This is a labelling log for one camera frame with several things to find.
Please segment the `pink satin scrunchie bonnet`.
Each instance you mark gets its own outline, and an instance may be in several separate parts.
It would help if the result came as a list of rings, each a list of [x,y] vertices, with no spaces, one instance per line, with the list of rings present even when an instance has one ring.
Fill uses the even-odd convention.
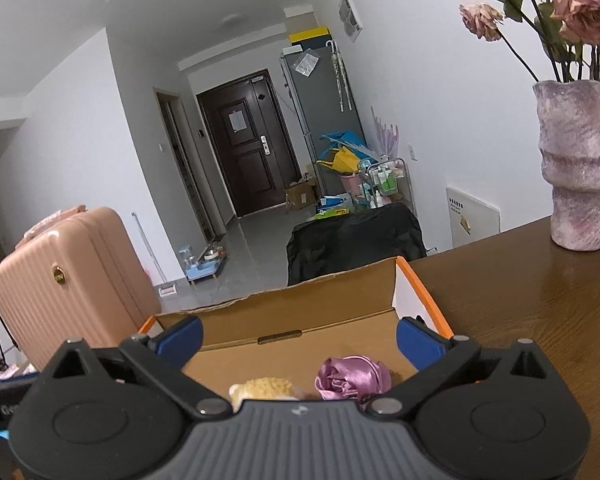
[[[314,388],[325,401],[355,400],[365,404],[391,387],[388,367],[368,356],[328,358],[314,379]]]

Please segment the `white alpaca plush toy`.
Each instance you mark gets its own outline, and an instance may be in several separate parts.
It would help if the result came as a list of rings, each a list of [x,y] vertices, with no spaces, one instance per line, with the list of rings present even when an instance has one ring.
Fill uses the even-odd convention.
[[[304,398],[303,391],[290,380],[279,377],[260,377],[230,386],[230,404],[235,412],[247,400],[294,401]]]

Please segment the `pet feeder stand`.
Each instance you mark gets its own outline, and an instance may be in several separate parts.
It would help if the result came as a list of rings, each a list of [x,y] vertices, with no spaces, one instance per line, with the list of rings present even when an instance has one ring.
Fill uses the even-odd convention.
[[[189,283],[195,284],[206,278],[217,278],[227,253],[222,245],[212,243],[198,256],[195,255],[192,246],[181,248],[178,255],[184,264],[186,278]]]

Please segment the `red cardboard box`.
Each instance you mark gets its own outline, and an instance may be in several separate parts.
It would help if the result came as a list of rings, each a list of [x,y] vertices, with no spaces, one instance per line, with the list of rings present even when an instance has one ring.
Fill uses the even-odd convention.
[[[414,269],[401,257],[258,292],[193,312],[200,350],[182,367],[220,396],[260,377],[290,380],[309,398],[328,358],[362,354],[385,364],[394,379],[415,374],[399,350],[401,318],[422,320],[445,339],[454,333]]]

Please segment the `pink ribbed suitcase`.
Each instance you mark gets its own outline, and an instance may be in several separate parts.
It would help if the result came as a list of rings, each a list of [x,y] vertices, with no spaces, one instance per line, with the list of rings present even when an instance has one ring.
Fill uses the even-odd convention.
[[[115,347],[161,311],[119,215],[76,206],[38,222],[0,263],[0,315],[37,369],[66,340]]]

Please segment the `black chair back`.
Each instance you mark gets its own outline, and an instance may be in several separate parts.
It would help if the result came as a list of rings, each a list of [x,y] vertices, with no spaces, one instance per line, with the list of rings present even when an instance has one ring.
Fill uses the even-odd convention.
[[[419,222],[404,203],[298,224],[286,253],[289,286],[391,257],[427,255]]]

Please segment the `cardboard box on floor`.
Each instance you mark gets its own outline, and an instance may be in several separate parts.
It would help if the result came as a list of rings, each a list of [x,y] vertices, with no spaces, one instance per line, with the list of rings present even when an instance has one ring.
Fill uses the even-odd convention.
[[[316,182],[314,179],[293,183],[286,189],[286,206],[290,210],[300,210],[316,203]]]

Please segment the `dark brown entrance door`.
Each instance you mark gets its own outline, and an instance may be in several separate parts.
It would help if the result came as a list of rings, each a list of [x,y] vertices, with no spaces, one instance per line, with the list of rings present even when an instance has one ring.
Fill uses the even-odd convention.
[[[238,217],[286,203],[300,166],[267,70],[198,94]]]

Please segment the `grey refrigerator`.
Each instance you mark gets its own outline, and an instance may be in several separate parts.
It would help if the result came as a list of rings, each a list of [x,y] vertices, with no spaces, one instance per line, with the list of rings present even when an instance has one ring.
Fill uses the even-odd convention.
[[[352,110],[349,110],[347,98],[343,98],[343,110],[340,110],[336,73],[332,66],[332,49],[324,44],[311,53],[317,57],[317,63],[309,76],[294,69],[304,55],[299,46],[283,50],[280,67],[294,103],[320,191],[323,195],[336,195],[344,192],[339,174],[317,163],[319,159],[323,159],[323,154],[326,154],[326,159],[332,159],[330,143],[323,139],[324,134],[352,131],[363,142],[366,142],[366,137],[354,101],[351,101]]]

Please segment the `pink textured vase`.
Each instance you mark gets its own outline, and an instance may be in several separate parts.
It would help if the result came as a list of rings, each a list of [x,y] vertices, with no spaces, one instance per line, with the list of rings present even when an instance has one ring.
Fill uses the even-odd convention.
[[[533,86],[543,179],[552,187],[550,237],[573,252],[600,250],[600,82]]]

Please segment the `yellow box on refrigerator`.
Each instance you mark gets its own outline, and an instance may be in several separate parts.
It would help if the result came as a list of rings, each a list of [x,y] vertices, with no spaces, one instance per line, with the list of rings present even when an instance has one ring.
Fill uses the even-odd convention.
[[[302,42],[314,40],[315,38],[329,37],[330,31],[327,27],[315,27],[312,29],[294,32],[288,36],[291,44],[302,44]]]

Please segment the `dried pink roses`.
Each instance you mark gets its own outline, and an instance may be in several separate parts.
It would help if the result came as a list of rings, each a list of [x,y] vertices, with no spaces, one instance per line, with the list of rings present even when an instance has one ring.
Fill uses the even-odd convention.
[[[600,0],[494,0],[458,7],[463,25],[477,39],[504,42],[533,78],[540,78],[504,35],[506,21],[527,24],[538,36],[555,79],[563,84],[600,82]]]

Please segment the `white panel against wall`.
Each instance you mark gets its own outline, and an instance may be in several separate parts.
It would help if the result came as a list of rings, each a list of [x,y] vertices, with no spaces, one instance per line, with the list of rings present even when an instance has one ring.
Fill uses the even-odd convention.
[[[453,248],[501,233],[501,214],[498,208],[455,188],[446,189],[446,199]]]

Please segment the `wall electrical panel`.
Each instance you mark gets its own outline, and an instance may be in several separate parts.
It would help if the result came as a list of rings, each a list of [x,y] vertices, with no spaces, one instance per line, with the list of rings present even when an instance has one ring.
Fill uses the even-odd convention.
[[[355,42],[362,32],[363,26],[360,22],[360,19],[356,15],[355,8],[351,0],[339,1],[338,15],[344,33],[351,42]]]

